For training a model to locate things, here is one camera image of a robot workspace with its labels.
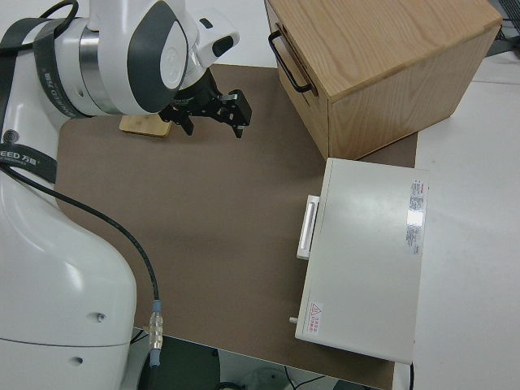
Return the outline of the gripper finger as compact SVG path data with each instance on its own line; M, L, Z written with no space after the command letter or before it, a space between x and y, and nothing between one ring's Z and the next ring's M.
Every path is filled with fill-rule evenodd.
M177 110L173 106L167 106L165 109L161 110L158 115L163 122L173 122L174 124L181 126L188 136L192 136L194 126L187 113L182 110Z
M235 89L232 92L236 95L232 103L232 130L236 138L242 138L244 129L250 125L252 109L241 90Z

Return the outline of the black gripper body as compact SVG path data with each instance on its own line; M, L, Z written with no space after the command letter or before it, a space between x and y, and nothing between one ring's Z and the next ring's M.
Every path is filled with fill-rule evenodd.
M206 69L201 79L185 89L180 89L169 106L188 115L208 116L220 122L232 123L232 103L224 105L220 101L222 96L211 70Z

